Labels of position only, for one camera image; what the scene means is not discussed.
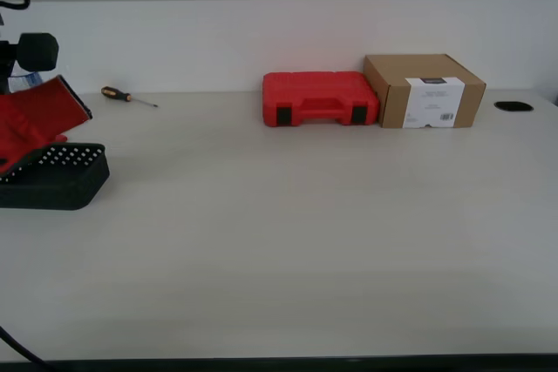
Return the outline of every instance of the white table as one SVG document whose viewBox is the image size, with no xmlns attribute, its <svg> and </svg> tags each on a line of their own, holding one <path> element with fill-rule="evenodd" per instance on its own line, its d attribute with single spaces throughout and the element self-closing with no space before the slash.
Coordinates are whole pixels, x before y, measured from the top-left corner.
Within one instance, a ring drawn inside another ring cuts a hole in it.
<svg viewBox="0 0 558 372">
<path fill-rule="evenodd" d="M 43 357 L 556 351 L 549 102 L 383 130 L 268 128 L 257 93 L 142 98 L 160 109 L 85 96 L 71 139 L 112 170 L 88 207 L 0 210 L 0 324 Z"/>
</svg>

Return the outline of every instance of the screwdriver shaft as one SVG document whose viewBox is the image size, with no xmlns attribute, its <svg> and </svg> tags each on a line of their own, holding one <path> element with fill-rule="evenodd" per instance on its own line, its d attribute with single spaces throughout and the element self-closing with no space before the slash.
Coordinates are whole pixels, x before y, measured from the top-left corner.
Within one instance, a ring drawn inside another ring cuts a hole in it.
<svg viewBox="0 0 558 372">
<path fill-rule="evenodd" d="M 158 107 L 159 107 L 159 106 L 156 105 L 156 104 L 152 104 L 151 102 L 146 102 L 145 100 L 136 99 L 136 98 L 134 98 L 134 97 L 132 97 L 132 100 L 133 100 L 134 102 L 140 102 L 141 104 L 152 106 L 153 108 L 158 108 Z"/>
</svg>

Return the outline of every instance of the screwdriver handle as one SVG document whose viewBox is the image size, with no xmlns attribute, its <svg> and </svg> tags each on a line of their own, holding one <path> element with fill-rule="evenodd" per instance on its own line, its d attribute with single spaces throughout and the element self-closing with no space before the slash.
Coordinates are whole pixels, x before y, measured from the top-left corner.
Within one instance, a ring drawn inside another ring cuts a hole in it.
<svg viewBox="0 0 558 372">
<path fill-rule="evenodd" d="M 101 89 L 101 93 L 109 99 L 123 100 L 124 102 L 130 102 L 132 100 L 132 95 L 130 93 L 124 93 L 111 86 L 105 86 Z"/>
</svg>

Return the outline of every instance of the red case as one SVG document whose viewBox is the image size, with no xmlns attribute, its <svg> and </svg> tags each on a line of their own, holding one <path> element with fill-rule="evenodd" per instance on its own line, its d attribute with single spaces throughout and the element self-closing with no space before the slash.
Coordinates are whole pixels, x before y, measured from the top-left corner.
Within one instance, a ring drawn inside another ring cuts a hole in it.
<svg viewBox="0 0 558 372">
<path fill-rule="evenodd" d="M 370 125 L 378 117 L 378 98 L 358 71 L 269 73 L 262 90 L 263 121 L 269 126 L 297 126 L 313 118 Z"/>
</svg>

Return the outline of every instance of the brown cardboard box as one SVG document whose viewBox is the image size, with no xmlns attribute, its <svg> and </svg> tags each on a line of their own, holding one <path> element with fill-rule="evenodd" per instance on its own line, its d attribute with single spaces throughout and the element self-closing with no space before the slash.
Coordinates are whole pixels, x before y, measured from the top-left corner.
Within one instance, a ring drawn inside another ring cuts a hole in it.
<svg viewBox="0 0 558 372">
<path fill-rule="evenodd" d="M 364 75 L 384 128 L 471 126 L 487 87 L 446 54 L 366 56 Z"/>
</svg>

